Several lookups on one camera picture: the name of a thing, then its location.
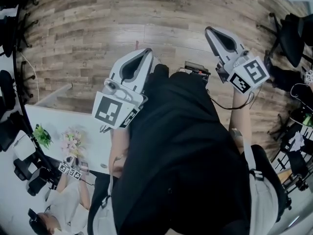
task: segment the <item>white table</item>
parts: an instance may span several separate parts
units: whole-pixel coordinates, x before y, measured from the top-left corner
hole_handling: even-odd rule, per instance
[[[55,110],[34,105],[25,105],[25,109],[33,130],[35,130],[36,124],[41,124],[51,136],[53,143],[51,143],[49,149],[41,145],[45,155],[59,161],[64,159],[66,154],[61,150],[62,133],[71,127],[86,134],[86,142],[82,145],[86,148],[87,155],[85,159],[88,162],[89,169],[102,173],[109,172],[101,164],[108,165],[109,163],[110,132],[100,133],[102,123],[94,119],[91,114]]]

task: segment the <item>black cable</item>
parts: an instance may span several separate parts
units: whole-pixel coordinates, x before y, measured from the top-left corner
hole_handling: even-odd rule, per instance
[[[260,94],[260,91],[261,91],[261,89],[262,89],[262,86],[263,86],[263,84],[261,85],[260,90],[259,90],[259,92],[257,93],[257,95],[256,95],[256,97],[255,97],[255,99],[254,99],[254,101],[253,101],[252,104],[250,105],[250,109],[251,109],[251,107],[253,106],[253,104],[255,103],[255,101],[256,101],[258,95]]]
[[[80,179],[81,181],[85,182],[87,185],[90,185],[90,186],[94,186],[94,184],[89,184],[87,181],[85,181],[84,179]]]
[[[225,109],[225,110],[230,110],[230,111],[242,109],[243,107],[245,107],[246,105],[248,105],[249,103],[251,103],[251,102],[253,101],[253,99],[254,99],[254,93],[253,93],[253,92],[250,92],[250,94],[253,94],[253,97],[252,97],[252,99],[250,100],[250,102],[248,102],[248,101],[249,101],[249,97],[250,97],[250,94],[249,94],[248,99],[246,100],[246,102],[245,102],[243,105],[241,105],[241,106],[239,106],[239,107],[227,108],[227,107],[224,107],[224,106],[220,105],[217,101],[215,101],[215,100],[210,96],[210,91],[209,91],[208,89],[207,89],[206,91],[207,91],[207,93],[208,93],[210,99],[211,99],[213,102],[215,102],[215,103],[216,103],[218,106],[220,106],[221,108],[223,108],[223,109]]]

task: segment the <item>person sitting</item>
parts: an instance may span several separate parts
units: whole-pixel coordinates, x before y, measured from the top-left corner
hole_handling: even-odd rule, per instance
[[[37,235],[52,235],[55,229],[78,234],[87,225],[90,198],[93,190],[88,189],[86,176],[68,184],[68,175],[63,173],[56,190],[52,190],[45,212],[30,218],[29,224]]]

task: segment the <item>cable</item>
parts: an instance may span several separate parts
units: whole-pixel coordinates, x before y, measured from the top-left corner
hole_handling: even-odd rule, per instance
[[[252,102],[252,104],[250,105],[250,109],[252,108],[252,106],[253,106],[253,104],[255,103],[255,101],[256,101],[256,99],[257,99],[258,95],[260,94],[261,89],[262,89],[262,86],[263,86],[263,84],[261,84],[261,87],[260,87],[259,92],[257,93],[257,95],[256,95],[256,97],[255,97],[255,99],[254,99],[254,101],[253,101],[253,102]]]
[[[24,134],[19,140],[17,140],[17,141],[14,143],[13,147],[17,146],[17,145],[19,144],[19,141],[20,141],[23,137],[25,137],[25,136],[27,136],[27,134]]]
[[[25,61],[31,66],[31,68],[33,68],[33,71],[35,73],[35,77],[36,77],[36,83],[37,83],[37,91],[38,91],[38,101],[39,101],[39,87],[38,87],[38,78],[37,78],[37,74],[35,71],[35,68],[30,64],[30,62],[26,59],[26,57],[20,52],[20,54],[22,55],[22,57],[25,59]]]
[[[290,90],[290,96],[292,96],[292,97],[298,99],[301,103],[303,103],[306,107],[308,107],[311,111],[313,111],[313,109],[311,109],[310,106],[308,106],[306,103],[304,103],[302,100],[300,100],[300,99],[298,98],[298,96],[299,96],[298,94],[297,94],[297,95],[293,95],[293,94],[292,94],[292,90],[293,90],[293,88],[294,88],[296,85],[304,85],[304,86],[308,87],[307,84],[297,83],[297,84],[295,84],[294,86],[292,86],[292,88],[291,88],[291,90]]]
[[[210,99],[211,99],[213,102],[215,102],[218,106],[220,106],[221,108],[223,108],[223,109],[225,109],[225,110],[231,110],[231,111],[232,111],[232,110],[239,110],[239,109],[242,109],[243,107],[245,107],[246,105],[248,105],[249,103],[251,103],[251,102],[253,101],[253,99],[254,99],[254,93],[253,93],[253,92],[250,92],[248,99],[246,100],[246,102],[245,102],[243,105],[241,105],[241,106],[239,106],[239,107],[227,108],[227,107],[224,107],[224,106],[220,105],[217,101],[215,101],[215,100],[210,96],[210,91],[209,91],[208,89],[207,89],[206,91],[207,91],[207,93],[208,93]]]
[[[155,56],[155,55],[153,55],[153,56],[156,57],[158,59],[158,61],[162,64],[161,60],[157,56]]]
[[[87,181],[85,181],[84,179],[80,179],[81,181],[85,182],[87,185],[90,185],[90,186],[94,186],[94,184],[89,184]]]

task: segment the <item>wooden floor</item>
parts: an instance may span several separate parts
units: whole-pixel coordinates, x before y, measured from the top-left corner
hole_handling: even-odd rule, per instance
[[[32,48],[23,54],[35,67],[40,98],[73,83],[73,89],[53,107],[90,113],[97,91],[102,89],[113,63],[126,53],[150,47],[174,73],[185,61],[208,68],[211,96],[230,107],[232,87],[222,85],[215,72],[217,59],[204,36],[208,25],[231,30],[242,38],[255,55],[264,57],[274,37],[257,29],[256,23],[271,28],[269,12],[283,18],[287,13],[304,16],[302,3],[287,0],[38,0],[30,5],[29,21],[39,20],[27,33]],[[274,64],[291,69],[284,57],[274,56]],[[27,74],[32,73],[26,65]],[[30,81],[37,101],[37,86]],[[287,115],[293,107],[288,95],[264,84],[251,108],[253,142],[272,158],[278,148],[267,134],[278,128],[277,114]],[[230,111],[217,107],[221,122],[228,126]]]

